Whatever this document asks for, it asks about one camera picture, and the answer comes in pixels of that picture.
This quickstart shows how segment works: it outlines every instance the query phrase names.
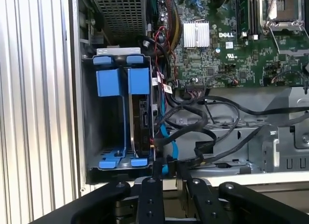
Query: screw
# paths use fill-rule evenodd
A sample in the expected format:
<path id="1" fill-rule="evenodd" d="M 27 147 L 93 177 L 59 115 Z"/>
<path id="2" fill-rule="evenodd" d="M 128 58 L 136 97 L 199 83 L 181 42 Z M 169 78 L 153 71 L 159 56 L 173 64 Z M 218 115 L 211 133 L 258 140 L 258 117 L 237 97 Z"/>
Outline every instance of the screw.
<path id="1" fill-rule="evenodd" d="M 91 22 L 92 26 L 94 26 L 96 24 L 96 20 L 95 19 L 91 19 L 90 22 Z"/>
<path id="2" fill-rule="evenodd" d="M 217 213 L 216 213 L 216 212 L 212 212 L 212 213 L 211 213 L 211 216 L 212 216 L 213 218 L 217 218 Z"/>
<path id="3" fill-rule="evenodd" d="M 309 136 L 303 135 L 303 143 L 309 143 Z"/>
<path id="4" fill-rule="evenodd" d="M 193 179 L 193 183 L 198 184 L 198 183 L 200 183 L 200 181 L 199 181 L 199 179 Z"/>
<path id="5" fill-rule="evenodd" d="M 152 211 L 149 211 L 148 213 L 147 213 L 147 216 L 150 218 L 150 217 L 152 217 L 154 215 L 154 213 L 152 213 Z"/>
<path id="6" fill-rule="evenodd" d="M 122 184 L 121 182 L 119 182 L 119 184 L 117 184 L 117 188 L 122 188 L 122 187 L 124 187 L 125 186 L 125 184 Z"/>
<path id="7" fill-rule="evenodd" d="M 147 182 L 149 182 L 149 183 L 154 183 L 154 182 L 155 182 L 155 179 L 150 178 Z"/>
<path id="8" fill-rule="evenodd" d="M 232 184 L 226 184 L 225 186 L 226 186 L 226 188 L 228 188 L 228 189 L 234 189 L 234 186 L 233 186 Z"/>

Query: label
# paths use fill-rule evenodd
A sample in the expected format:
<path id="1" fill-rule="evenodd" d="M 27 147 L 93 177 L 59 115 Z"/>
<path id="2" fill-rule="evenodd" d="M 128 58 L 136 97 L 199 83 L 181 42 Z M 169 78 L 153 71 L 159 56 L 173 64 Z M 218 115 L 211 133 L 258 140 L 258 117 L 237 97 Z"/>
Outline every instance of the label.
<path id="1" fill-rule="evenodd" d="M 166 93 L 173 94 L 172 87 L 170 87 L 169 85 L 163 84 L 163 90 L 164 90 Z"/>
<path id="2" fill-rule="evenodd" d="M 157 78 L 158 78 L 158 82 L 162 83 L 161 78 L 164 79 L 164 75 L 160 72 L 157 72 L 156 75 L 157 75 Z"/>
<path id="3" fill-rule="evenodd" d="M 232 32 L 219 32 L 219 38 L 233 38 Z"/>
<path id="4" fill-rule="evenodd" d="M 237 56 L 235 56 L 234 54 L 227 54 L 227 55 L 226 55 L 226 58 L 227 58 L 227 59 L 236 59 Z"/>
<path id="5" fill-rule="evenodd" d="M 225 42 L 225 48 L 226 49 L 234 49 L 233 42 Z"/>
<path id="6" fill-rule="evenodd" d="M 153 78 L 153 86 L 158 85 L 158 78 Z"/>

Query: silver heatsink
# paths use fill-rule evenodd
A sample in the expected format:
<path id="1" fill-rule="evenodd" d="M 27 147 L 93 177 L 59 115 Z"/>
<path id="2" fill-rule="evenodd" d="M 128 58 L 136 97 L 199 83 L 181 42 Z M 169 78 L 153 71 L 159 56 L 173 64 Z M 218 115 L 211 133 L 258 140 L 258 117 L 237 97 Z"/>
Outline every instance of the silver heatsink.
<path id="1" fill-rule="evenodd" d="M 144 35 L 146 0 L 94 0 L 116 40 Z"/>
<path id="2" fill-rule="evenodd" d="M 210 45 L 209 23 L 205 20 L 183 23 L 185 48 L 200 48 Z"/>

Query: silver side panel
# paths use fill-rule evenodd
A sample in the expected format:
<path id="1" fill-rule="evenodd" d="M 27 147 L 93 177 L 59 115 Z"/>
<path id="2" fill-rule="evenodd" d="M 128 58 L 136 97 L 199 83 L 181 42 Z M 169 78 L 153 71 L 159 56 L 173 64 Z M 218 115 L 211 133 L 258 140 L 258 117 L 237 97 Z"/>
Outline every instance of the silver side panel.
<path id="1" fill-rule="evenodd" d="M 68 0 L 0 0 L 0 223 L 77 197 Z"/>

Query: heatsink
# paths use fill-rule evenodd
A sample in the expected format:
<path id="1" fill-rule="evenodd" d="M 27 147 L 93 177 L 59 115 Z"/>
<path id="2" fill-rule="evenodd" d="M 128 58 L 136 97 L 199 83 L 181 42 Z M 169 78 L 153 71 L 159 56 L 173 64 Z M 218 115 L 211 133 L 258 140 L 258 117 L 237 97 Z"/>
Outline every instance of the heatsink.
<path id="1" fill-rule="evenodd" d="M 185 48 L 201 48 L 210 45 L 209 23 L 196 20 L 183 23 L 183 41 Z"/>

